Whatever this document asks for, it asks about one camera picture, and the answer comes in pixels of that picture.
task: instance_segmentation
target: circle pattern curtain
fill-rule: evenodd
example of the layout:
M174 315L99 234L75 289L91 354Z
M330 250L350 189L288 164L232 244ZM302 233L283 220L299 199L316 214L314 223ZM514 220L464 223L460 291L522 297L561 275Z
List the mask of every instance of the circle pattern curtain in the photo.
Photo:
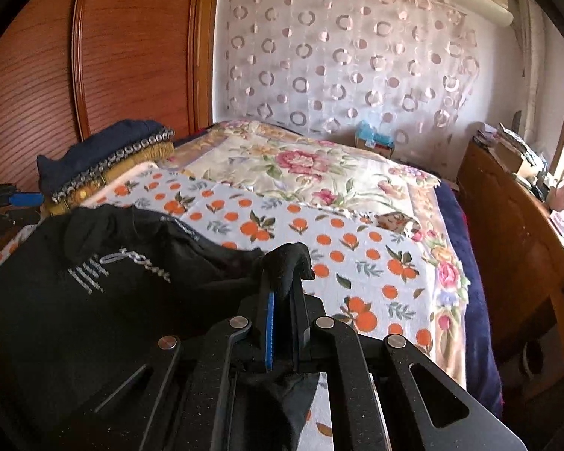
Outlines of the circle pattern curtain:
M228 0L227 108L352 142L366 120L397 151L447 153L479 74L476 36L442 0Z

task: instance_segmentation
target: box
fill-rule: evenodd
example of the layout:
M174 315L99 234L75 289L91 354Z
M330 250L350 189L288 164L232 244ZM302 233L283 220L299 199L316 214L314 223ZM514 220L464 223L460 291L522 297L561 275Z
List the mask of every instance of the box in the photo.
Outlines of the box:
M382 157L387 159L391 159L391 155L393 154L394 147L387 147L383 144L376 144L374 143L374 147L368 147L365 145L365 141L360 138L355 138L355 147L358 149L364 149L366 151L371 151L376 154L380 154Z
M536 177L540 171L539 168L531 165L517 150L512 149L501 141L497 143L491 152L499 165L509 173L516 173L518 176L528 179Z

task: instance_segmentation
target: bottle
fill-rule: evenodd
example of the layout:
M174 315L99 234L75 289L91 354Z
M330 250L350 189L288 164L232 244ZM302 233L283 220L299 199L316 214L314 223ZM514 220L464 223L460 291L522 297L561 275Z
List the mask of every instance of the bottle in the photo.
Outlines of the bottle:
M547 206L556 212L564 211L564 181L561 181L557 188L552 188L547 197Z

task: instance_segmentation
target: blue strip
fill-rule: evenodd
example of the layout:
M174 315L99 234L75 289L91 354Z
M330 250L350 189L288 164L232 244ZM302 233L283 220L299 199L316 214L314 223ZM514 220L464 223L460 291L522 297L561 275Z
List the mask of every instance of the blue strip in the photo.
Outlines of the blue strip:
M14 207L39 207L44 203L41 193L15 193L9 199Z
M274 294L268 297L268 319L265 330L265 368L271 370L274 365Z

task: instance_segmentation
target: wooden wardrobe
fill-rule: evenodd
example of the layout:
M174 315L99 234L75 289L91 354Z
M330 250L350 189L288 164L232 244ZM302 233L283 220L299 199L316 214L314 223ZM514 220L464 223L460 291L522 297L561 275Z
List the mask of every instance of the wooden wardrobe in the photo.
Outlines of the wooden wardrobe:
M29 0L0 37L0 183L117 120L211 120L217 0Z

